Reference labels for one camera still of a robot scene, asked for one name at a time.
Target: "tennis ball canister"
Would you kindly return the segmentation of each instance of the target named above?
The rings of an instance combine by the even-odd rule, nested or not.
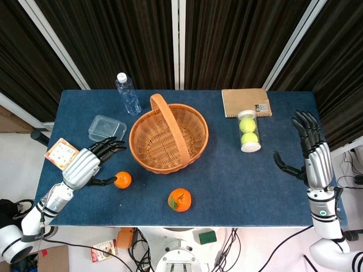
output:
[[[237,115],[239,138],[243,152],[255,152],[261,148],[256,112],[254,110],[243,110]]]

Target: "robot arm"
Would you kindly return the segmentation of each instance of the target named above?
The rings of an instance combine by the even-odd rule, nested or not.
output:
[[[22,231],[11,222],[0,226],[0,252],[5,261],[11,264],[18,262],[32,250],[43,238],[45,226],[73,198],[73,191],[86,185],[113,183],[115,177],[108,180],[93,177],[113,154],[126,150],[123,144],[116,141],[116,137],[111,137],[82,149],[63,171],[63,182],[55,184],[22,220]]]
[[[320,127],[311,113],[296,111],[292,123],[297,129],[305,166],[301,170],[286,165],[278,152],[273,154],[278,167],[303,180],[309,187],[311,217],[315,232],[322,237],[310,247],[313,259],[323,267],[339,271],[363,271],[363,252],[350,252],[340,228],[337,203],[342,188],[332,187],[333,167],[328,144],[320,138]]]

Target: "table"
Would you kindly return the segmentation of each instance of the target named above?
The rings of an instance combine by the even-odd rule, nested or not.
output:
[[[125,190],[115,186],[84,187],[53,220],[54,225],[76,226],[216,226],[267,227],[311,224],[306,187],[302,181],[282,172],[274,163],[273,151],[291,166],[303,165],[299,136],[291,124],[295,109],[318,116],[312,92],[268,92],[272,117],[258,118],[261,150],[240,150],[238,123],[225,118],[221,91],[137,90],[142,114],[150,110],[150,96],[160,93],[168,103],[182,103],[197,109],[206,119],[209,142],[193,164],[169,175],[143,169],[130,151],[114,155],[97,175],[106,179],[119,171],[133,177]],[[116,90],[66,90],[62,93],[49,147],[60,137],[78,149],[88,147],[88,127],[97,114],[127,124],[128,137],[140,117],[127,114]],[[54,183],[61,171],[45,160],[36,201]],[[167,205],[169,193],[187,188],[193,197],[189,211],[178,213]]]

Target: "small card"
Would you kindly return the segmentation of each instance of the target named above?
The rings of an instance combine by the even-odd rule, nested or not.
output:
[[[93,247],[111,253],[113,255],[116,255],[115,245],[116,245],[116,240],[110,240],[100,243],[98,245],[94,245]],[[111,257],[111,255],[95,249],[91,249],[91,255],[92,255],[92,262],[99,262]]]
[[[78,153],[79,151],[74,146],[60,138],[45,154],[45,157],[63,171]]]

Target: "brown notebook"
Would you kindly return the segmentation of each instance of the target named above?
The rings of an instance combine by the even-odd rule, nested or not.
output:
[[[255,111],[257,117],[272,115],[265,89],[224,89],[222,100],[226,118],[236,117],[246,109]]]

